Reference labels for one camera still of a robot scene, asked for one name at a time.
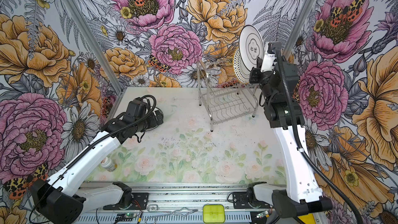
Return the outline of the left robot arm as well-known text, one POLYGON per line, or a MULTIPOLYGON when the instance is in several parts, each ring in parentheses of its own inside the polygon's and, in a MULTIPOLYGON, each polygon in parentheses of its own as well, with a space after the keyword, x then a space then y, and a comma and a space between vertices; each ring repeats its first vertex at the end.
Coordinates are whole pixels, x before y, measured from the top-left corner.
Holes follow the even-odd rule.
POLYGON ((33 212, 54 224, 71 224, 81 214, 114 205, 128 208, 133 203, 129 186, 116 182, 110 186, 83 191, 88 175, 127 139, 145 134, 163 123, 163 112, 153 95, 132 100, 127 110, 105 123, 95 138, 75 158, 48 179, 38 179, 30 187, 33 212))

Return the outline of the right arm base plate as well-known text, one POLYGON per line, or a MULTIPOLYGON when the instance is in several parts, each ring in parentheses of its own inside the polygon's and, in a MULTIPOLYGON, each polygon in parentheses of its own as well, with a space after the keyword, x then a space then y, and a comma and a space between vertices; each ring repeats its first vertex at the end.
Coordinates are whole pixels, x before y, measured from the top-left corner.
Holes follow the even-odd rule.
POLYGON ((250 199, 247 192, 232 192, 228 200, 233 204, 234 209, 265 209, 271 206, 268 203, 250 199))

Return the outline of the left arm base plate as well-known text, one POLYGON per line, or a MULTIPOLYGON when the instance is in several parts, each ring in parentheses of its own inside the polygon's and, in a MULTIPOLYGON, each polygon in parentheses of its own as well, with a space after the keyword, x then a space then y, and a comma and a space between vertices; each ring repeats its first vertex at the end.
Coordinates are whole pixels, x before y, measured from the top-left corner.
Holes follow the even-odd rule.
POLYGON ((122 196, 118 208, 123 210, 145 210, 147 208, 148 198, 148 193, 133 192, 129 195, 122 196))

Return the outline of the metal wire dish rack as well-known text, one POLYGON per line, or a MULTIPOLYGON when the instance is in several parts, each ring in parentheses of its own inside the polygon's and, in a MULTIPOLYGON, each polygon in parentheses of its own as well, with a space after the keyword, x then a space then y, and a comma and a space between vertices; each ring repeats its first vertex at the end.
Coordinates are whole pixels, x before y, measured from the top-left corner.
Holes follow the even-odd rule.
POLYGON ((257 115, 256 87, 237 79, 231 59, 198 61, 196 77, 199 105, 206 110, 211 132, 217 124, 257 115))

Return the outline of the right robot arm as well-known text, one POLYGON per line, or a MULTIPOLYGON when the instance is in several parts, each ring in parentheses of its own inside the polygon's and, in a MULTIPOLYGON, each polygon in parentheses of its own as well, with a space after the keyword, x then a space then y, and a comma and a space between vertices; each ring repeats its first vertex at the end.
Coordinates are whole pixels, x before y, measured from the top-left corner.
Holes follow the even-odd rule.
POLYGON ((292 97, 299 80, 297 67, 288 62, 282 65, 286 69, 284 76, 278 66, 262 69, 257 64, 250 71, 250 82, 259 85, 265 99, 264 114, 282 149, 287 185, 253 183, 247 189, 247 198, 254 208, 268 205, 279 217, 293 218, 329 211, 333 204, 323 196, 313 168, 305 159, 305 121, 299 104, 292 97))

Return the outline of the white plate black emblem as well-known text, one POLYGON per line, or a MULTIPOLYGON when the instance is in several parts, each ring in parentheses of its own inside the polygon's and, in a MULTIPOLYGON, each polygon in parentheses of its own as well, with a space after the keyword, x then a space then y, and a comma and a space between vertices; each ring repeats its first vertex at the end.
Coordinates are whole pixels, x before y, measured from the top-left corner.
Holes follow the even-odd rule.
POLYGON ((153 130, 162 125, 164 114, 161 109, 156 108, 146 120, 146 131, 153 130))

